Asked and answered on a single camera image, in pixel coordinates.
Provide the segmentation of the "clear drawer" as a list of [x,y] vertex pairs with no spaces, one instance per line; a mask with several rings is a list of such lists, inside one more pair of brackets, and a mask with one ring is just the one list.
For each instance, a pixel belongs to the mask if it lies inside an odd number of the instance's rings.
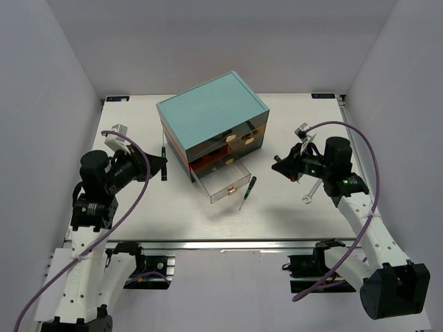
[[250,171],[236,158],[229,165],[225,165],[225,159],[219,159],[200,168],[191,167],[190,170],[196,182],[205,190],[211,204],[228,196],[229,187],[236,187],[238,191],[251,179]]

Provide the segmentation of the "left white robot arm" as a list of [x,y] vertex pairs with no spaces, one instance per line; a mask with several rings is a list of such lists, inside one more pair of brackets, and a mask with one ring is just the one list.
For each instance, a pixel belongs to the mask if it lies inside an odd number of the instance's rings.
[[106,250],[118,208],[117,193],[132,181],[145,183],[167,163],[165,156],[133,146],[113,156],[93,150],[80,159],[81,182],[73,192],[71,266],[54,317],[42,331],[111,331],[112,309],[131,276],[145,271],[146,258],[136,242]]

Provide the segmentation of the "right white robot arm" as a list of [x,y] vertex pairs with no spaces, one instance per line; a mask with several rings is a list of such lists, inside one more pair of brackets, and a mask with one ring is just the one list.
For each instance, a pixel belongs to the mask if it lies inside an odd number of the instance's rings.
[[362,261],[338,240],[318,242],[312,266],[319,275],[336,272],[359,294],[364,311],[373,320],[421,313],[430,272],[424,264],[413,263],[395,243],[367,185],[352,171],[351,158],[349,140],[331,137],[323,154],[312,142],[298,143],[271,168],[292,182],[303,175],[320,180],[364,251],[366,260]]

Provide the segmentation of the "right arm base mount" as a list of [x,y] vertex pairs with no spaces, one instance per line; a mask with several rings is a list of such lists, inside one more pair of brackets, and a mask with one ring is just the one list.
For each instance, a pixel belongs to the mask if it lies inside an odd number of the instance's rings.
[[[325,265],[324,252],[326,249],[345,247],[338,239],[328,239],[318,242],[309,255],[290,255],[289,262],[282,265],[282,270],[287,271],[291,278],[290,286],[293,294],[298,294],[313,286],[321,279],[329,268]],[[356,290],[334,273],[314,293],[355,293]]]

